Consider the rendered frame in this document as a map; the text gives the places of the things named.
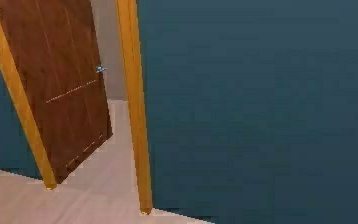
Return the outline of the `brown wooden room door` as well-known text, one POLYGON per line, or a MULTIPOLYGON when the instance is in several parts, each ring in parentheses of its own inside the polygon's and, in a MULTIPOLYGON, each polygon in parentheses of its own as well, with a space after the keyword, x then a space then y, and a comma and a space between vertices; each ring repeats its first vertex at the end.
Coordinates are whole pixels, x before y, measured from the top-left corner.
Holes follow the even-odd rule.
POLYGON ((112 136, 91 0, 0 0, 0 25, 60 184, 112 136))

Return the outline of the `yellow wooden door frame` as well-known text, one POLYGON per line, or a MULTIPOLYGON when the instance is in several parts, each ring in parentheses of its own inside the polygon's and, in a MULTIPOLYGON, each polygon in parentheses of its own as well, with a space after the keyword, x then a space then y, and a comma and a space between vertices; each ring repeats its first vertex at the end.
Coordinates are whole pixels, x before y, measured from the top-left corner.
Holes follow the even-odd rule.
MULTIPOLYGON (((151 173, 147 142, 146 113, 143 91, 137 4, 135 0, 114 0, 120 33, 126 92, 129 106, 131 136, 139 194, 140 211, 149 214, 153 208, 151 173)), ((48 189, 57 186, 55 172, 51 168, 40 129, 29 104, 25 87, 19 75, 18 65, 4 33, 0 18, 0 69, 18 113, 19 120, 30 144, 31 151, 48 189)))

